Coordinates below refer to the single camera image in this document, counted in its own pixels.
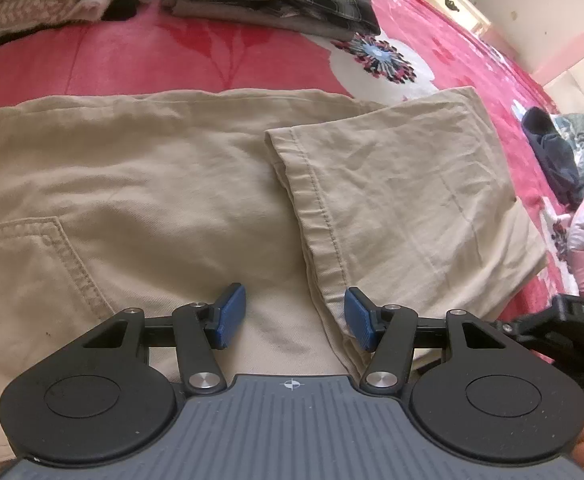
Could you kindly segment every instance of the black device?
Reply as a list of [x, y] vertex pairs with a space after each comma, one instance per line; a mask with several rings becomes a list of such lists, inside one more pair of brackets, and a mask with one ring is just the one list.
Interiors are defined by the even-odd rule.
[[[123, 310], [6, 387], [0, 422], [18, 460], [2, 478], [584, 479], [568, 458], [584, 425], [582, 389], [516, 341], [554, 349], [550, 334], [569, 325], [561, 344], [574, 350], [583, 300], [559, 296], [541, 317], [494, 325], [464, 310], [422, 319], [358, 288], [344, 304], [374, 351], [359, 383], [238, 375], [228, 386], [212, 349], [245, 315], [237, 283], [169, 317]], [[180, 384], [147, 365], [161, 346], [176, 347]], [[443, 358], [408, 383], [415, 348]]]

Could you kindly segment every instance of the metal bolt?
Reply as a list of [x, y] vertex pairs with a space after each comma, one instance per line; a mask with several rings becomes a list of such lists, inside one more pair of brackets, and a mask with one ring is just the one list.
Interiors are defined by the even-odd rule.
[[208, 388], [214, 388], [218, 386], [221, 382], [221, 377], [212, 372], [199, 372], [198, 374], [192, 374], [188, 379], [188, 382], [194, 388], [200, 388], [201, 390], [207, 390]]
[[390, 372], [372, 372], [366, 377], [366, 382], [375, 388], [390, 388], [399, 382], [399, 379]]

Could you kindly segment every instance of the black circular motor housing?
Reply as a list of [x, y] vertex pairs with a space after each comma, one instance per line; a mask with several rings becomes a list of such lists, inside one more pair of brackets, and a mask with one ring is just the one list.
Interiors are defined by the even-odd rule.
[[410, 410], [426, 432], [498, 463], [537, 462], [572, 446], [584, 424], [579, 386], [496, 331], [492, 348], [470, 348], [463, 324], [448, 314], [451, 358], [412, 390]]
[[107, 462], [149, 443], [175, 415], [172, 385], [136, 357], [136, 346], [80, 343], [4, 390], [0, 422], [17, 454], [65, 466]]

